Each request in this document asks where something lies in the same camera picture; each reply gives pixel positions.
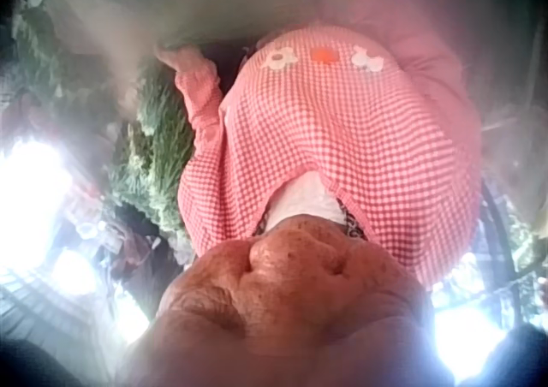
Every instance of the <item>pink checkered clothing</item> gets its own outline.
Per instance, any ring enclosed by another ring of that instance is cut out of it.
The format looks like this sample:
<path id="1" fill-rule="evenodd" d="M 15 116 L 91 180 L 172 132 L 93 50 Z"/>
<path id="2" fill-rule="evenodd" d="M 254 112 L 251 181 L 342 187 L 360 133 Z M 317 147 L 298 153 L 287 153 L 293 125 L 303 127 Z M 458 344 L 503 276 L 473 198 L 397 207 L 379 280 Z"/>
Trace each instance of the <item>pink checkered clothing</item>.
<path id="1" fill-rule="evenodd" d="M 251 236 L 284 183 L 318 171 L 426 286 L 456 264 L 479 203 L 479 121 L 445 46 L 408 44 L 305 27 L 255 53 L 224 99 L 213 63 L 178 74 L 196 131 L 178 197 L 197 253 Z"/>

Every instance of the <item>hand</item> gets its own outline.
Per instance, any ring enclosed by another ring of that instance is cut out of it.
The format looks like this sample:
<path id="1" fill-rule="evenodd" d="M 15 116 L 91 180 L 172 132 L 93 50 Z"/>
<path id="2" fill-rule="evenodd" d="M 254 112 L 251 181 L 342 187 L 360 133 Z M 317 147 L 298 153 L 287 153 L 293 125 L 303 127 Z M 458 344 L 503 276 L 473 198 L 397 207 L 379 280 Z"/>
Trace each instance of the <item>hand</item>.
<path id="1" fill-rule="evenodd" d="M 198 47 L 187 46 L 177 51 L 166 51 L 163 49 L 156 49 L 156 57 L 158 60 L 177 73 L 186 73 L 197 69 L 204 64 L 205 58 Z"/>

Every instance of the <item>bright light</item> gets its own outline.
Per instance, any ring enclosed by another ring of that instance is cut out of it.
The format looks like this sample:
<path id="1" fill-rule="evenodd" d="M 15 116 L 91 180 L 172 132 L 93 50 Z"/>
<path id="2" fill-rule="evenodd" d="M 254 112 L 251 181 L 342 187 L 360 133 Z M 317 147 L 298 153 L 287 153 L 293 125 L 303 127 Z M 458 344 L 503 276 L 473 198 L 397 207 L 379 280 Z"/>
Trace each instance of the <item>bright light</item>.
<path id="1" fill-rule="evenodd" d="M 87 259 L 77 252 L 62 252 L 51 277 L 59 288 L 69 295 L 89 295 L 97 288 L 95 270 Z"/>
<path id="2" fill-rule="evenodd" d="M 493 325 L 480 310 L 471 307 L 436 315 L 438 352 L 457 383 L 479 374 L 489 353 L 505 336 L 505 331 Z"/>
<path id="3" fill-rule="evenodd" d="M 118 330 L 126 342 L 135 342 L 146 331 L 150 321 L 131 294 L 124 291 L 121 286 L 116 289 L 115 298 Z"/>
<path id="4" fill-rule="evenodd" d="M 0 264 L 39 266 L 71 178 L 57 152 L 38 142 L 18 144 L 0 161 Z"/>

